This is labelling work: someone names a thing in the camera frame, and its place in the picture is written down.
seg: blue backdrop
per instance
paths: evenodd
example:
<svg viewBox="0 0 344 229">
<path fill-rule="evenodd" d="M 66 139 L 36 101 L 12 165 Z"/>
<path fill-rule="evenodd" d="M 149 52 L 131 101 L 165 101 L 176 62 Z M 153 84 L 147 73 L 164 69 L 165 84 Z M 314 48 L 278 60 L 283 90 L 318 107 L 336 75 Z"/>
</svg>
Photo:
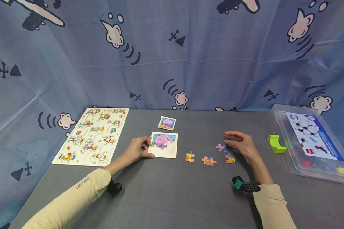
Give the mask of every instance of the blue backdrop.
<svg viewBox="0 0 344 229">
<path fill-rule="evenodd" d="M 0 228 L 86 107 L 273 104 L 344 146 L 344 0 L 0 0 Z"/>
</svg>

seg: wooden peg puzzle board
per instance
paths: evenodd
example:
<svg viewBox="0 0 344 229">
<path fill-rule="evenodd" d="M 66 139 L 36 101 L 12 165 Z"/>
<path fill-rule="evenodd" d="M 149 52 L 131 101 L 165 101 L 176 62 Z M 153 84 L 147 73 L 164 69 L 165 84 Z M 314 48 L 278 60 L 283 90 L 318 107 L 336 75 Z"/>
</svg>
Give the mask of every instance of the wooden peg puzzle board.
<svg viewBox="0 0 344 229">
<path fill-rule="evenodd" d="M 52 164 L 107 166 L 129 108 L 87 108 Z"/>
</svg>

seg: table surface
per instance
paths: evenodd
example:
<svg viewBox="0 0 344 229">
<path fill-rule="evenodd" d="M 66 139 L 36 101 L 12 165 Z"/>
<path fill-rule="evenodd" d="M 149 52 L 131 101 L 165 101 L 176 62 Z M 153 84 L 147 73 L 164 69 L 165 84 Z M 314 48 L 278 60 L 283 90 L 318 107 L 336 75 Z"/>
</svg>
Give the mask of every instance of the table surface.
<svg viewBox="0 0 344 229">
<path fill-rule="evenodd" d="M 168 132 L 157 128 L 161 116 L 177 119 L 177 159 L 141 159 L 127 167 L 113 178 L 122 191 L 114 197 L 105 192 L 68 228 L 262 228 L 252 195 L 232 183 L 236 175 L 249 181 L 251 169 L 239 156 L 236 164 L 225 163 L 224 152 L 215 148 L 228 130 L 252 136 L 298 229 L 344 228 L 344 185 L 291 174 L 284 156 L 273 154 L 266 141 L 275 133 L 269 113 L 132 109 L 112 159 L 133 137 Z M 189 151 L 194 163 L 185 161 Z M 217 164 L 204 165 L 204 156 Z M 94 169 L 51 165 L 10 228 L 21 228 Z"/>
</svg>

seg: puzzle reference card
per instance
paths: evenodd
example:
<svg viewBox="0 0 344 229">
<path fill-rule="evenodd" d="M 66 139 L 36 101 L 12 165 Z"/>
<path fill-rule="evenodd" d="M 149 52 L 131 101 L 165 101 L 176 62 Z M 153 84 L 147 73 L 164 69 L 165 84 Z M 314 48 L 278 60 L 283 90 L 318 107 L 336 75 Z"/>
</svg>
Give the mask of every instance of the puzzle reference card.
<svg viewBox="0 0 344 229">
<path fill-rule="evenodd" d="M 148 152 L 155 157 L 177 158 L 177 133 L 151 133 L 151 146 Z"/>
<path fill-rule="evenodd" d="M 87 108 L 52 164 L 107 166 L 129 108 Z"/>
<path fill-rule="evenodd" d="M 168 117 L 162 116 L 157 127 L 172 131 L 175 127 L 175 123 L 176 123 L 175 118 L 168 118 Z"/>
<path fill-rule="evenodd" d="M 290 112 L 286 115 L 305 155 L 344 161 L 316 116 Z"/>
</svg>

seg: hand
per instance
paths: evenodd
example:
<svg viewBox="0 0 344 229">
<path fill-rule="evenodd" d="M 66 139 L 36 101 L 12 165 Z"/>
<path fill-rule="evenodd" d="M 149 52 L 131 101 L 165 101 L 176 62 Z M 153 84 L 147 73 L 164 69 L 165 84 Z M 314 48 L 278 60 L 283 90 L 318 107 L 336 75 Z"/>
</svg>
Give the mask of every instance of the hand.
<svg viewBox="0 0 344 229">
<path fill-rule="evenodd" d="M 131 139 L 129 147 L 121 156 L 128 159 L 131 163 L 138 161 L 142 157 L 155 158 L 154 154 L 148 153 L 148 146 L 151 146 L 150 140 L 151 137 L 147 136 Z"/>
<path fill-rule="evenodd" d="M 232 148 L 238 149 L 245 157 L 247 163 L 251 164 L 252 161 L 261 158 L 250 135 L 238 131 L 228 131 L 224 133 L 224 137 L 232 139 L 226 139 L 224 140 L 224 143 Z"/>
</svg>

